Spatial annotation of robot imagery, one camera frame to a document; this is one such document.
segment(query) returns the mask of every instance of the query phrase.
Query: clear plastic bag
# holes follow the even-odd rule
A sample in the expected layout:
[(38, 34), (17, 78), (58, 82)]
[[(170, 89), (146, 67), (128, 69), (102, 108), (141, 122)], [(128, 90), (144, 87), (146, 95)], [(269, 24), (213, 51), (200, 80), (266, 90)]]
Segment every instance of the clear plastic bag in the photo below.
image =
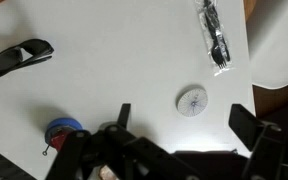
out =
[(214, 75), (233, 69), (228, 43), (216, 10), (216, 0), (195, 0)]

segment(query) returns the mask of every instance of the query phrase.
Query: sunglasses temple arm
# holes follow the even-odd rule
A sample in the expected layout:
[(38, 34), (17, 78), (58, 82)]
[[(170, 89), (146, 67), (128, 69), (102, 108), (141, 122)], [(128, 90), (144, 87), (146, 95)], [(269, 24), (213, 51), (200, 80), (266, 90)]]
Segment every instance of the sunglasses temple arm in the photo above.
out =
[(27, 67), (27, 66), (31, 66), (31, 65), (34, 65), (34, 64), (38, 64), (38, 63), (47, 61), (47, 60), (49, 60), (51, 58), (52, 58), (52, 56), (48, 56), (48, 57), (41, 58), (41, 59), (38, 59), (38, 60), (35, 60), (35, 61), (29, 61), (29, 62), (26, 62), (24, 64), (21, 64), (21, 65), (17, 66), (16, 69), (20, 69), (20, 68), (23, 68), (23, 67)]

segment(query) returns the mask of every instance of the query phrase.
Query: round white disc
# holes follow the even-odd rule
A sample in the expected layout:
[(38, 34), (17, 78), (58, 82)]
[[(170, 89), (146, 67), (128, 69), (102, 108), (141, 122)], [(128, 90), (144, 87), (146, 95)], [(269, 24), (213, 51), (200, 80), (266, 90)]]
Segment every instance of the round white disc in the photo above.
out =
[(193, 89), (186, 92), (177, 103), (177, 110), (186, 117), (201, 113), (207, 105), (207, 94), (203, 89)]

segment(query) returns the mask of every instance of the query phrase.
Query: sunglasses lens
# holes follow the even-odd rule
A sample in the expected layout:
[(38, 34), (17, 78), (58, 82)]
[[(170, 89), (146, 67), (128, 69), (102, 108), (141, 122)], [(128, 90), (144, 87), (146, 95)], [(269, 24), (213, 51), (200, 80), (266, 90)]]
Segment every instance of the sunglasses lens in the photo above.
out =
[(0, 71), (10, 69), (22, 61), (20, 50), (12, 49), (0, 54)]
[(36, 55), (36, 54), (43, 53), (45, 51), (53, 52), (53, 49), (52, 49), (51, 45), (48, 42), (42, 41), (42, 40), (39, 40), (39, 39), (28, 40), (28, 41), (22, 43), (21, 46), (28, 53), (32, 54), (33, 56)]

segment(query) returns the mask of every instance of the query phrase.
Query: black sunglasses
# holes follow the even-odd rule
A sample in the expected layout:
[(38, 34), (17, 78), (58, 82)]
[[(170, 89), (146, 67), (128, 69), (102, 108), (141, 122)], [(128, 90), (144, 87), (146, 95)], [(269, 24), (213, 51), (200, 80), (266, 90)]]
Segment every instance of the black sunglasses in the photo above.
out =
[[(23, 60), (21, 49), (32, 55), (27, 60)], [(10, 47), (0, 53), (0, 77), (5, 74), (31, 66), (51, 59), (54, 49), (47, 42), (40, 39), (27, 40), (19, 45)]]

